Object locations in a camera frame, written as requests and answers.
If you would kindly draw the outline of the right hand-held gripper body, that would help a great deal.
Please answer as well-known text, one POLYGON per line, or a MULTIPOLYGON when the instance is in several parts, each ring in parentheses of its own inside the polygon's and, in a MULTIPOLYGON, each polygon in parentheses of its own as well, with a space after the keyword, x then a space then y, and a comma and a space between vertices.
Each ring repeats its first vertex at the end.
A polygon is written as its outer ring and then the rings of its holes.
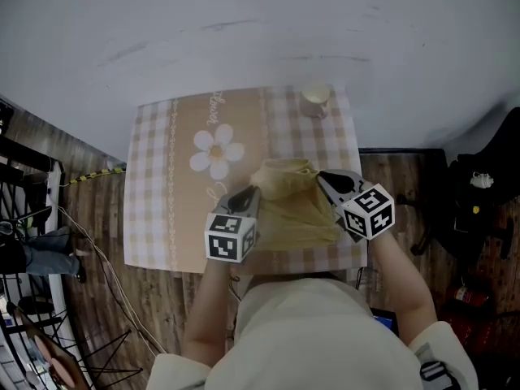
POLYGON ((381 184, 375 184, 336 207, 339 225, 354 242, 373 240, 395 224, 395 202, 381 184))

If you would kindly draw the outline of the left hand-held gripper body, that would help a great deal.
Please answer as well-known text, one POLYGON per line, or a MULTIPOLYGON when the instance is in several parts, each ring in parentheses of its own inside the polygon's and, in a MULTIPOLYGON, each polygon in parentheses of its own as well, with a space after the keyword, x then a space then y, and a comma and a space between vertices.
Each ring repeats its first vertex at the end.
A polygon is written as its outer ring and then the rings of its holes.
POLYGON ((257 239, 257 210, 232 214, 219 206, 207 215, 204 241, 206 257, 210 260, 241 263, 257 239))

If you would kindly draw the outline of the pale yellow shorts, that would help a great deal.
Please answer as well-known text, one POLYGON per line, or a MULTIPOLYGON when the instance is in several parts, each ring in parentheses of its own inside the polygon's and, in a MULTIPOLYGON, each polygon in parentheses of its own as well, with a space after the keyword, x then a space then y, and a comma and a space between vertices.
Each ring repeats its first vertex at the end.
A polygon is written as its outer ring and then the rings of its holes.
POLYGON ((265 252, 334 245, 341 237, 336 214, 318 186, 318 171, 303 158, 267 159, 251 175, 259 188, 259 238, 265 252))

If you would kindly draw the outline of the person's left forearm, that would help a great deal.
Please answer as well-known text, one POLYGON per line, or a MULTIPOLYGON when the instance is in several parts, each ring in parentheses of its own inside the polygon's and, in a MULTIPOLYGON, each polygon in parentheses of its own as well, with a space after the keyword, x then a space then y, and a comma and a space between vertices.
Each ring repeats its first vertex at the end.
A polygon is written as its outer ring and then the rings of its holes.
POLYGON ((213 367, 224 356, 228 332, 230 264, 209 260, 184 328, 181 355, 213 367))

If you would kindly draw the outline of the person's right forearm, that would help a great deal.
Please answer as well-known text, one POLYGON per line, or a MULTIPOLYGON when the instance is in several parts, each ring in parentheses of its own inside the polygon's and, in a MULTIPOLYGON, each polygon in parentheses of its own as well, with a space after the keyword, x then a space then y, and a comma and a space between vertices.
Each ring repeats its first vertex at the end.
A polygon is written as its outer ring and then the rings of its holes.
POLYGON ((400 338, 409 345, 437 321, 430 289, 391 232, 374 238, 370 250, 387 289, 389 304, 396 314, 400 338))

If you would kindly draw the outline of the checked flower tablecloth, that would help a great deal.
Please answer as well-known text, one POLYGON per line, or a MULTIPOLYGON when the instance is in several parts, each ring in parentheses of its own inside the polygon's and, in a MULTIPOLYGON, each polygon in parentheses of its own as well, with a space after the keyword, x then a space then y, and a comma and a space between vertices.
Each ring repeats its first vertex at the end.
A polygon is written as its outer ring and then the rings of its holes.
POLYGON ((317 170, 360 171, 346 88, 333 85, 323 118, 301 112, 291 86, 215 91, 141 106, 128 151, 124 261, 200 273, 206 216, 267 159, 304 158, 317 170))

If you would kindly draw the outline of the white mug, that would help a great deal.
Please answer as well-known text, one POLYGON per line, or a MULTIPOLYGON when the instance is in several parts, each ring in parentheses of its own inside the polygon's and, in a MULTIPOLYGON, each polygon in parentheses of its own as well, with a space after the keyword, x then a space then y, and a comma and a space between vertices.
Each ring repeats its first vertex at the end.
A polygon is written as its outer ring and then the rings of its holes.
POLYGON ((331 90, 328 84, 309 84, 300 92, 300 110, 307 117, 324 119, 328 115, 331 90))

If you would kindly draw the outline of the black tablet blue screen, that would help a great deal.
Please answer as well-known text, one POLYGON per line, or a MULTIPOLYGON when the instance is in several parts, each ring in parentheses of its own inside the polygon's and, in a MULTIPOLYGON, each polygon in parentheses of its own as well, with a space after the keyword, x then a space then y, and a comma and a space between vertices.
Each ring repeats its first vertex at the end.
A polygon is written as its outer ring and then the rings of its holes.
POLYGON ((388 310, 376 309, 376 308, 371 308, 370 310, 371 310, 375 320, 382 323, 385 327, 387 327, 389 330, 391 330, 396 336, 399 336, 397 317, 394 312, 388 311, 388 310))

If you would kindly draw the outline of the small white object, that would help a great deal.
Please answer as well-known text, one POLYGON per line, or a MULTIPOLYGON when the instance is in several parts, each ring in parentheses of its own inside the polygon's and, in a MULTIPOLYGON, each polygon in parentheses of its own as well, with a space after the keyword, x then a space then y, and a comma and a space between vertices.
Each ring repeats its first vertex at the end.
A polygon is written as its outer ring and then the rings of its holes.
POLYGON ((470 184, 477 189, 489 189, 492 187, 494 179, 487 173, 474 172, 470 184))

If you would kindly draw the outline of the red fire extinguisher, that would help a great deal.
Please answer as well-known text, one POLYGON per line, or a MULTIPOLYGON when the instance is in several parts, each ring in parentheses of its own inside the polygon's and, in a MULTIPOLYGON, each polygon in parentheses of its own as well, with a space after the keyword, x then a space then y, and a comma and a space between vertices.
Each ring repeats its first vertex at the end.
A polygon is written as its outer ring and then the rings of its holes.
POLYGON ((467 353, 483 353, 492 334, 492 321, 480 314, 448 310, 440 313, 440 320, 448 323, 467 353))
POLYGON ((455 310, 490 310, 491 295, 465 285, 450 285, 446 291, 445 306, 455 310))

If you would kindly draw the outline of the black office chair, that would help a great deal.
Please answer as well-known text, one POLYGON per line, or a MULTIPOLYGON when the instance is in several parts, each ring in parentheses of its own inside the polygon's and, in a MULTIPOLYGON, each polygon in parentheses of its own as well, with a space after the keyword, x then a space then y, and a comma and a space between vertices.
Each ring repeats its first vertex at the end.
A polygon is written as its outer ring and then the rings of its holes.
POLYGON ((486 239, 500 242, 500 257, 509 255, 514 237, 514 221, 504 227, 493 223, 496 208, 520 196, 520 107, 505 117, 495 136, 476 154, 460 154, 449 166, 440 168, 427 180, 427 199, 412 200, 399 194, 396 203, 412 206, 422 212, 425 231, 410 249, 422 255, 432 240, 466 265, 475 263, 486 239), (491 188, 470 184, 474 172, 487 173, 493 179, 491 188), (473 206, 480 206, 473 214, 473 206))

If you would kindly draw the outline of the person's beige shirt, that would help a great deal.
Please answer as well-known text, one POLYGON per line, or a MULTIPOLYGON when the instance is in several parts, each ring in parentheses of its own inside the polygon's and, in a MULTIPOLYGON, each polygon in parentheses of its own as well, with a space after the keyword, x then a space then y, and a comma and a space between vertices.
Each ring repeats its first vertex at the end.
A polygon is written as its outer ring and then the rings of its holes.
POLYGON ((215 366, 159 355, 146 390, 423 390, 420 368, 428 361, 443 362, 461 390, 479 390, 447 323, 433 323, 406 345, 354 288, 299 279, 246 293, 234 345, 215 366))

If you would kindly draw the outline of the black metal railing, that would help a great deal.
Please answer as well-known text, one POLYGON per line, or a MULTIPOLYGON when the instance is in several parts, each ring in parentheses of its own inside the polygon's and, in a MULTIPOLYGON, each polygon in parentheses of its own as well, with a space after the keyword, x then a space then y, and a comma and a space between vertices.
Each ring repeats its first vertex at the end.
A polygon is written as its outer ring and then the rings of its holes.
POLYGON ((0 101, 0 220, 29 238, 59 227, 64 172, 60 161, 7 137, 14 113, 0 101))

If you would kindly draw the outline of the pink round disc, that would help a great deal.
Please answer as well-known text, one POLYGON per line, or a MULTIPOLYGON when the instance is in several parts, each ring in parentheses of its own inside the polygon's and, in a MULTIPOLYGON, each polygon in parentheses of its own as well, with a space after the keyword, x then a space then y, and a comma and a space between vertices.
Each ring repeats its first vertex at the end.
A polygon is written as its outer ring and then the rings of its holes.
POLYGON ((40 336, 34 336, 33 338, 38 350, 40 351, 45 362, 51 366, 58 377, 70 388, 76 386, 76 381, 68 368, 59 361, 51 352, 45 341, 40 336))

